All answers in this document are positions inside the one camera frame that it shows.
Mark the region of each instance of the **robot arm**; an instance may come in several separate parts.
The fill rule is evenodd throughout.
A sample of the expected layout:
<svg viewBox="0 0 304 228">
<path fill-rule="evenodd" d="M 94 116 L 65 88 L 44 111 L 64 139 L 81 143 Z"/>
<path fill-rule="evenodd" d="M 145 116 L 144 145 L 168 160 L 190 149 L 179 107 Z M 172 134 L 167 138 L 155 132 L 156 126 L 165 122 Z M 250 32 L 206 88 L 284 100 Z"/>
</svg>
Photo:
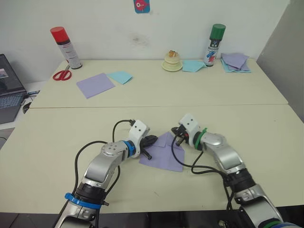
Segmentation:
<svg viewBox="0 0 304 228">
<path fill-rule="evenodd" d="M 129 131 L 126 141 L 104 145 L 101 152 L 89 164 L 74 195 L 67 193 L 68 200 L 55 228 L 90 228 L 90 221 L 96 218 L 101 205 L 106 203 L 106 188 L 116 167 L 129 157 L 137 157 L 141 152 L 141 141 L 150 129 L 137 120 Z"/>
<path fill-rule="evenodd" d="M 254 182 L 239 154 L 227 143 L 223 135 L 208 133 L 206 129 L 201 131 L 191 114 L 186 114 L 179 124 L 178 128 L 172 129 L 181 137 L 177 145 L 185 140 L 195 149 L 202 150 L 204 147 L 213 155 L 220 170 L 229 177 L 229 185 L 235 191 L 234 199 L 241 205 L 240 215 L 250 227 L 257 228 L 270 222 L 283 222 L 278 210 L 261 186 Z"/>
</svg>

